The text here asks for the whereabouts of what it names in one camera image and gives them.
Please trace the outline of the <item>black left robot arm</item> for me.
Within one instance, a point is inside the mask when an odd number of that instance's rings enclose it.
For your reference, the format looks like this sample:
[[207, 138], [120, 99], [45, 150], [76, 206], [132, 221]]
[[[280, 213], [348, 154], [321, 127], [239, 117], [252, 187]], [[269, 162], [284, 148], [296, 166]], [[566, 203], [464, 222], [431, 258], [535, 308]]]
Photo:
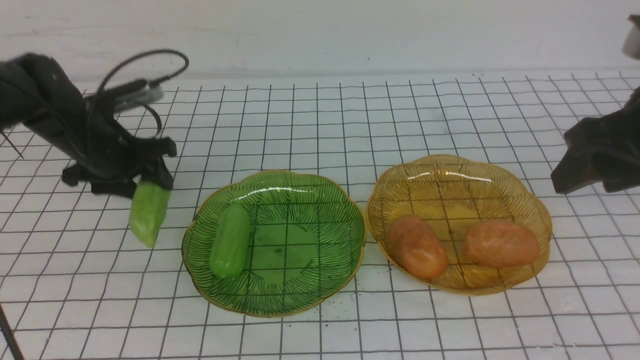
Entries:
[[[153, 55], [170, 54], [183, 66], [155, 79], [138, 78], [107, 88], [122, 68]], [[122, 61], [92, 95], [83, 95], [62, 67], [47, 55], [27, 53], [3, 61], [0, 66], [1, 129], [24, 125], [51, 146], [71, 158], [61, 180], [69, 187], [89, 183], [92, 193], [132, 199], [136, 177], [164, 191], [174, 180], [164, 157], [176, 157], [170, 137], [136, 137], [116, 120], [116, 115], [142, 107], [153, 116], [157, 132], [162, 120], [151, 104], [163, 98], [162, 84], [183, 73], [188, 57], [178, 50], [158, 48]]]

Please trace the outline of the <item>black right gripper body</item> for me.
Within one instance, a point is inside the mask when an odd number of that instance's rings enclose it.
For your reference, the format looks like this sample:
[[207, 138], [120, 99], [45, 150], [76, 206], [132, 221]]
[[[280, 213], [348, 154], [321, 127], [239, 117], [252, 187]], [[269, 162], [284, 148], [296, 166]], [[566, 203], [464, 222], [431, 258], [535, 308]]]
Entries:
[[639, 186], [639, 89], [622, 109], [601, 117], [585, 117], [564, 133], [568, 148], [594, 153], [606, 193]]

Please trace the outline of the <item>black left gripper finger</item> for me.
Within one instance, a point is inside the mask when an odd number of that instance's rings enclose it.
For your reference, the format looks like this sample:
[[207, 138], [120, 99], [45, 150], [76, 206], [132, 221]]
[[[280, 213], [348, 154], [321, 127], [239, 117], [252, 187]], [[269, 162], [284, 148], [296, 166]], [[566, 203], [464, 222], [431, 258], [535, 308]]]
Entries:
[[173, 190], [174, 178], [163, 158], [176, 155], [178, 148], [170, 137], [135, 139], [135, 166], [141, 179], [167, 191]]
[[125, 199], [132, 199], [137, 189], [137, 183], [132, 178], [115, 180], [102, 178], [79, 163], [66, 167], [62, 171], [61, 180], [69, 187], [89, 183], [91, 193], [94, 195], [117, 196]]

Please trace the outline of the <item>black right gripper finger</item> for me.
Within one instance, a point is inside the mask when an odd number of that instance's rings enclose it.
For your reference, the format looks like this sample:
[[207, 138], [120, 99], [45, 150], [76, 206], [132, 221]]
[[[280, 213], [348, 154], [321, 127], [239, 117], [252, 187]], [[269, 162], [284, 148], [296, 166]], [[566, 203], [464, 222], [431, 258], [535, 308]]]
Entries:
[[557, 194], [567, 195], [601, 182], [602, 177], [589, 150], [568, 148], [551, 172], [551, 182]]

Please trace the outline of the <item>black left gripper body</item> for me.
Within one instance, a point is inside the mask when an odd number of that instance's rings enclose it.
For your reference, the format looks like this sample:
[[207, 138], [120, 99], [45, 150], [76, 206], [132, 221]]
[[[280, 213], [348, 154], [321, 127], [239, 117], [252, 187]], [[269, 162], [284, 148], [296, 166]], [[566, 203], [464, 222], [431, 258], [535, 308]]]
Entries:
[[135, 162], [137, 137], [116, 121], [116, 112], [94, 104], [87, 109], [82, 95], [53, 96], [51, 105], [48, 141], [73, 164], [108, 180], [141, 176]]

